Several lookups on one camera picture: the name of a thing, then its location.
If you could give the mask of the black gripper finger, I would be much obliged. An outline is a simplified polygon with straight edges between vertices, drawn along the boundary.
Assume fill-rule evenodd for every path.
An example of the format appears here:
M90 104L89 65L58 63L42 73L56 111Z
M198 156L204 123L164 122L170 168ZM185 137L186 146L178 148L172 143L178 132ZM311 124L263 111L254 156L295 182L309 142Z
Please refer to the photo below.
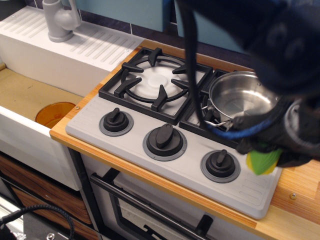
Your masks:
M236 150L240 154L248 154L252 151L270 153L275 150L275 146L257 138L243 138L237 145Z

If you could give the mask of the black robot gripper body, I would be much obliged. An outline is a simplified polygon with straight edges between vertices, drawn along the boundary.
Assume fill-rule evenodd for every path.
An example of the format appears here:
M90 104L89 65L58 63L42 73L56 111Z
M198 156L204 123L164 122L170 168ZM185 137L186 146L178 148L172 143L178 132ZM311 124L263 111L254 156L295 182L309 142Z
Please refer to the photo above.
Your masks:
M320 159L320 108L301 99L281 99L267 113L232 121L234 139L257 138L282 149L277 166L298 167Z

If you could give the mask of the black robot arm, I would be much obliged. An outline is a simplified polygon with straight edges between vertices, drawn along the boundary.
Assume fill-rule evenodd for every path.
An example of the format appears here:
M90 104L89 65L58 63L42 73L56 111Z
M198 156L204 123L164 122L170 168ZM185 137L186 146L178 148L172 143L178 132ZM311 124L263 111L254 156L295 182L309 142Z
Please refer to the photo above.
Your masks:
M296 167L320 158L320 10L289 7L284 0L179 0L189 91L195 106L198 13L223 28L251 55L253 69L280 96L270 112L237 117L231 130L201 121L218 138L239 140L237 151L282 149L278 166Z

